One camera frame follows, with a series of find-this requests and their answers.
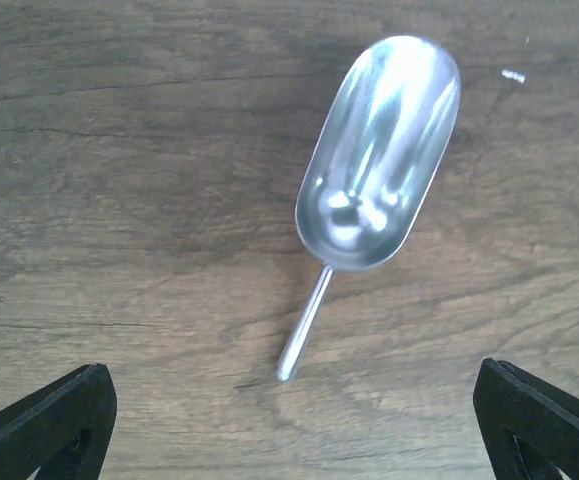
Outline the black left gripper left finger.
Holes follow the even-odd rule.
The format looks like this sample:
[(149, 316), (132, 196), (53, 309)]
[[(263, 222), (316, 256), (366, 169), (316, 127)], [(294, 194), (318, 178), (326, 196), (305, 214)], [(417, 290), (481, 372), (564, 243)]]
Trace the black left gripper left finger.
[(108, 368), (85, 364), (0, 410), (0, 479), (98, 479), (117, 415)]

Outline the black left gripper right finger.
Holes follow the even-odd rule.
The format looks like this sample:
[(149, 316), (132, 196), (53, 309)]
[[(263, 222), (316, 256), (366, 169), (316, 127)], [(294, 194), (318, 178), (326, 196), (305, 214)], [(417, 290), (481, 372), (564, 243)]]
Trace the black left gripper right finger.
[(507, 361), (482, 361), (473, 406), (498, 479), (579, 479), (579, 399)]

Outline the silver metal scoop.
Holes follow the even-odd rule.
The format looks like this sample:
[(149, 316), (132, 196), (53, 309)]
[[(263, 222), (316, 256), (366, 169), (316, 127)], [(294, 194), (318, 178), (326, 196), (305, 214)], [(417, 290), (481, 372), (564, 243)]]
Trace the silver metal scoop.
[(385, 38), (351, 65), (297, 195), (297, 232), (322, 270), (278, 360), (278, 381), (296, 374), (333, 274), (374, 268), (404, 244), (450, 141), (460, 95), (456, 61), (424, 38)]

